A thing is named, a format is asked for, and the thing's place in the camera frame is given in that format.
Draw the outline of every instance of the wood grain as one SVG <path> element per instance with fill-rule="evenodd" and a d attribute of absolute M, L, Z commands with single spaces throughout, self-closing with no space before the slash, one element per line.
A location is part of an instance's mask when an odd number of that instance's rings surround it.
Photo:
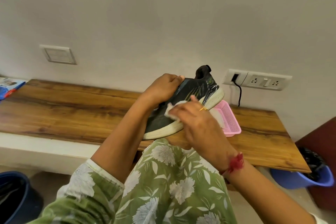
<path fill-rule="evenodd" d="M 0 103 L 0 131 L 101 144 L 140 93 L 30 80 Z M 242 133 L 228 138 L 255 166 L 310 172 L 273 111 L 231 106 Z M 189 149 L 180 131 L 167 140 Z M 144 150 L 153 141 L 142 141 Z"/>

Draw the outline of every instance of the green floral dress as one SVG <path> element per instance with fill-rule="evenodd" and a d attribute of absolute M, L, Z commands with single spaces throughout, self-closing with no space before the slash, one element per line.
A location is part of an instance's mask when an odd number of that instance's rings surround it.
<path fill-rule="evenodd" d="M 40 223 L 236 224 L 224 179 L 195 150 L 154 141 L 125 184 L 87 160 L 61 187 Z"/>

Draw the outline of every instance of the black sneaker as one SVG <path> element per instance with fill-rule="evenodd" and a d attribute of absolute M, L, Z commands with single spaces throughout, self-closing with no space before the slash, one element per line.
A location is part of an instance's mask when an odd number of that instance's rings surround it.
<path fill-rule="evenodd" d="M 174 95 L 151 113 L 143 140 L 170 136 L 183 129 L 182 122 L 164 115 L 168 103 L 175 105 L 179 101 L 189 101 L 190 96 L 195 95 L 206 108 L 211 109 L 223 99 L 224 91 L 216 84 L 210 72 L 211 68 L 204 65 L 197 69 L 195 79 L 185 78 Z"/>

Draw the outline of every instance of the red thread bracelet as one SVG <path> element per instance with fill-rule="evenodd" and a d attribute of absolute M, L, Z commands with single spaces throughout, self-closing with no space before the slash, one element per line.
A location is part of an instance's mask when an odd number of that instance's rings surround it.
<path fill-rule="evenodd" d="M 225 173 L 231 174 L 234 170 L 240 170 L 243 167 L 244 167 L 244 157 L 243 157 L 243 153 L 240 152 L 237 156 L 233 157 L 230 160 L 228 169 L 220 172 L 219 174 L 220 175 L 223 175 Z"/>

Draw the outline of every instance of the white wall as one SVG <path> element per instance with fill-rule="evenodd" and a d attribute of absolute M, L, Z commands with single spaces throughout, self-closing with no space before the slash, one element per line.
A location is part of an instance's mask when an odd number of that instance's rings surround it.
<path fill-rule="evenodd" d="M 0 0 L 0 74 L 136 91 L 204 64 L 218 83 L 228 68 L 292 75 L 281 92 L 243 88 L 241 105 L 275 110 L 298 140 L 336 114 L 335 32 L 335 0 Z"/>

